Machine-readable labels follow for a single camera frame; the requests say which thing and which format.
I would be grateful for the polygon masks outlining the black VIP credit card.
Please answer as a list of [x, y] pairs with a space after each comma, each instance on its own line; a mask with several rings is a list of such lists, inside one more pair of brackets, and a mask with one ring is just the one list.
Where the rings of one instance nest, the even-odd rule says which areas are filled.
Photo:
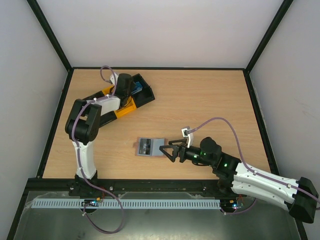
[[150, 156], [152, 151], [152, 140], [141, 137], [138, 142], [137, 154], [139, 156]]

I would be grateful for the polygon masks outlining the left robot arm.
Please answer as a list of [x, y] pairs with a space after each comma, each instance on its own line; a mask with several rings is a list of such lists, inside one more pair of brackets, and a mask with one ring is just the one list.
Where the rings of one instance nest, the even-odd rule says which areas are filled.
[[84, 188], [88, 195], [95, 191], [107, 192], [97, 186], [98, 171], [94, 161], [94, 141], [101, 127], [101, 117], [123, 109], [136, 87], [134, 78], [127, 73], [114, 73], [108, 82], [111, 86], [105, 91], [76, 99], [65, 124], [77, 162], [74, 188]]

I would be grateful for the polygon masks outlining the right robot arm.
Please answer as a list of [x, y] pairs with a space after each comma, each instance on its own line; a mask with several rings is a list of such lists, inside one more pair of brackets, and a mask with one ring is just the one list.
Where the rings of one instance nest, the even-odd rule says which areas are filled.
[[181, 139], [169, 141], [159, 150], [172, 162], [189, 160], [211, 167], [220, 180], [218, 191], [224, 196], [247, 195], [276, 205], [303, 223], [314, 222], [319, 194], [308, 178], [296, 180], [260, 170], [224, 153], [211, 137], [202, 139], [198, 147]]

